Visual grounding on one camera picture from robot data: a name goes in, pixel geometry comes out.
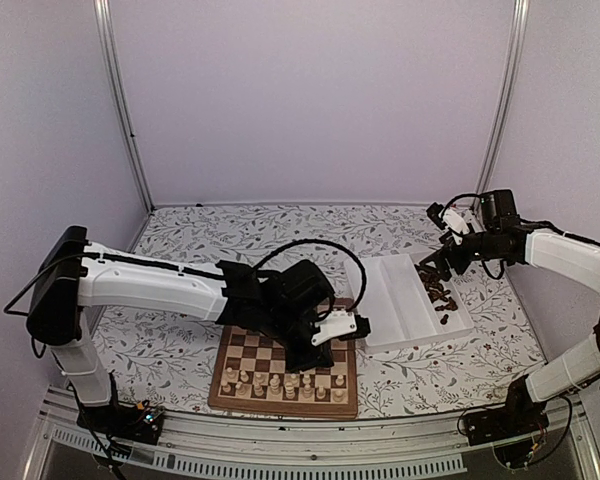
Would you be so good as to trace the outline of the light chess piece bishop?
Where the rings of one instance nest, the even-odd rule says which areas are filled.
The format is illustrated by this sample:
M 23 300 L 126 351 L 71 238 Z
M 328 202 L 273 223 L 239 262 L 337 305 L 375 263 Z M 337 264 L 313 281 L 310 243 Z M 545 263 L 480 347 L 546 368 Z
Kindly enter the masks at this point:
M 301 392 L 302 396 L 306 399 L 311 399 L 313 397 L 313 388 L 310 385 L 305 385 Z

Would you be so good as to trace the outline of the light chess queen piece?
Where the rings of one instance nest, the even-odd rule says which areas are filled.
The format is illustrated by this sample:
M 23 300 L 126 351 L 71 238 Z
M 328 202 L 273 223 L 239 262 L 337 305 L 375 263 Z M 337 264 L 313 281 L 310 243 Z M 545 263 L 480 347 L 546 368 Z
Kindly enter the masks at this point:
M 292 382 L 287 382 L 284 386 L 284 396 L 286 399 L 294 399 L 296 396 L 295 387 Z

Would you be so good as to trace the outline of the light chess king piece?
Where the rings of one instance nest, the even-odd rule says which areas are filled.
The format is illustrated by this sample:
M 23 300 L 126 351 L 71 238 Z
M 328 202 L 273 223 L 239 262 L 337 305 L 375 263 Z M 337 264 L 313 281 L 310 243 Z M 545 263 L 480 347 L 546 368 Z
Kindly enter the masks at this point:
M 268 398 L 271 400 L 277 401 L 281 398 L 281 395 L 282 395 L 281 384 L 271 386 L 269 383 Z

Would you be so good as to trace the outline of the light chess piece rook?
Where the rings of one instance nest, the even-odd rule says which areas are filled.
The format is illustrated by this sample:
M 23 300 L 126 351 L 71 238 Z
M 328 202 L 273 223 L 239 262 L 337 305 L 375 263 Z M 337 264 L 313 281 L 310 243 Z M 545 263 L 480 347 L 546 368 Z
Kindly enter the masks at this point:
M 264 395 L 264 388 L 260 383 L 254 383 L 252 387 L 252 393 L 255 397 L 262 397 Z

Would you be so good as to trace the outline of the wooden chess board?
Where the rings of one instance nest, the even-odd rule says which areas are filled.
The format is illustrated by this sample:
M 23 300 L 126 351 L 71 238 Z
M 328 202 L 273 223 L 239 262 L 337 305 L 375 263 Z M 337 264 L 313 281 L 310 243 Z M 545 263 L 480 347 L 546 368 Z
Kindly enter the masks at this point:
M 208 405 L 212 409 L 227 412 L 252 413 L 259 415 L 277 415 L 299 418 L 319 418 L 334 420 L 352 420 L 358 415 L 358 383 L 355 342 L 353 340 L 330 341 L 333 352 L 334 365 L 331 368 L 317 368 L 299 376 L 299 384 L 295 387 L 294 399 L 286 399 L 284 386 L 290 382 L 289 373 L 285 368 L 285 350 L 277 342 L 259 333 L 250 332 L 237 326 L 226 326 L 223 329 L 220 346 L 217 353 L 214 373 L 209 390 Z M 237 371 L 235 381 L 228 381 L 226 368 L 232 367 Z M 240 372 L 249 372 L 250 381 L 243 382 L 243 394 L 235 393 L 235 385 L 240 379 Z M 263 372 L 265 382 L 262 397 L 255 397 L 252 393 L 254 374 Z M 268 398 L 268 387 L 274 374 L 280 376 L 282 388 L 281 398 L 277 401 Z M 304 374 L 311 376 L 310 386 L 313 388 L 313 397 L 306 399 L 302 396 L 302 382 Z M 343 376 L 345 385 L 338 388 L 335 380 Z M 221 381 L 226 380 L 231 385 L 230 393 L 223 393 Z M 327 390 L 325 401 L 315 400 L 315 389 L 323 386 Z M 331 399 L 333 390 L 344 390 L 346 395 L 342 402 Z

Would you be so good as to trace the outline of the white plastic divided tray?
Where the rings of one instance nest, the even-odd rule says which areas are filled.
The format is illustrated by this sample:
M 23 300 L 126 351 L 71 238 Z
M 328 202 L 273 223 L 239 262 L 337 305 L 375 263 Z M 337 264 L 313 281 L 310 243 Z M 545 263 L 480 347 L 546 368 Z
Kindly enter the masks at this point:
M 431 253 L 430 249 L 420 249 L 361 260 L 367 285 L 357 312 L 370 323 L 366 353 L 446 342 L 475 332 L 474 322 L 452 282 L 443 286 L 450 291 L 457 310 L 437 311 L 429 300 L 415 265 Z

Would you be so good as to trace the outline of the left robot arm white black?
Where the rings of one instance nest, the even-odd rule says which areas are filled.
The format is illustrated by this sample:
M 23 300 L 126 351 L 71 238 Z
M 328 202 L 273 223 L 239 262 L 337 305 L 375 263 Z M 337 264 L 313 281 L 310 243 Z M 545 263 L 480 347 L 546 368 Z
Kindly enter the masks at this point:
M 333 302 L 334 290 L 308 260 L 281 272 L 231 261 L 160 261 L 91 242 L 86 228 L 70 226 L 5 314 L 16 315 L 24 296 L 30 298 L 22 314 L 29 335 L 51 349 L 91 419 L 118 434 L 129 415 L 114 401 L 114 382 L 90 338 L 85 308 L 132 307 L 238 326 L 280 342 L 299 355 L 300 367 L 312 368 L 321 358 L 313 343 L 321 319 L 317 308 Z

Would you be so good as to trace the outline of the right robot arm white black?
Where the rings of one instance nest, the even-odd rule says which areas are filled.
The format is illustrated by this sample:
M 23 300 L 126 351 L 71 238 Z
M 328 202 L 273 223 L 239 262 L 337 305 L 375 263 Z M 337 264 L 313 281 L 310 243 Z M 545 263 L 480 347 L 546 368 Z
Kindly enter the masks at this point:
M 441 247 L 421 261 L 443 280 L 462 275 L 470 264 L 496 260 L 501 267 L 529 265 L 572 280 L 600 296 L 600 242 L 559 229 L 547 220 L 522 218 L 509 189 L 473 194 L 482 230 L 453 210 L 433 203 L 426 213 L 443 230 Z M 600 315 L 592 333 L 556 359 L 512 382 L 497 427 L 517 436 L 532 424 L 546 401 L 600 377 Z

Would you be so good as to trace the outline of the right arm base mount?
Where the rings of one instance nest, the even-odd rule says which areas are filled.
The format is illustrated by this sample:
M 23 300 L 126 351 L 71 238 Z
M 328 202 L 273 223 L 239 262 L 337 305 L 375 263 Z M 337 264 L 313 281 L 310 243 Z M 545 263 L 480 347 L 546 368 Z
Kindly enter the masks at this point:
M 529 409 L 510 411 L 506 406 L 465 410 L 457 421 L 458 432 L 470 446 L 509 440 L 494 449 L 496 460 L 514 470 L 531 465 L 536 454 L 546 445 L 549 420 L 546 403 L 533 404 Z

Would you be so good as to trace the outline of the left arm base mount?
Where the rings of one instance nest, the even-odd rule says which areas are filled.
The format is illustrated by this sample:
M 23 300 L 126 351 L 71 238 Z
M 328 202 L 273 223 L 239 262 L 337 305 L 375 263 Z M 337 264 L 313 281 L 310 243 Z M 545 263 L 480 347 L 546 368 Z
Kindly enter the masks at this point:
M 109 375 L 111 398 L 104 406 L 86 406 L 76 398 L 79 407 L 77 425 L 90 431 L 149 445 L 157 445 L 163 429 L 165 409 L 149 400 L 135 405 L 119 403 L 115 378 Z

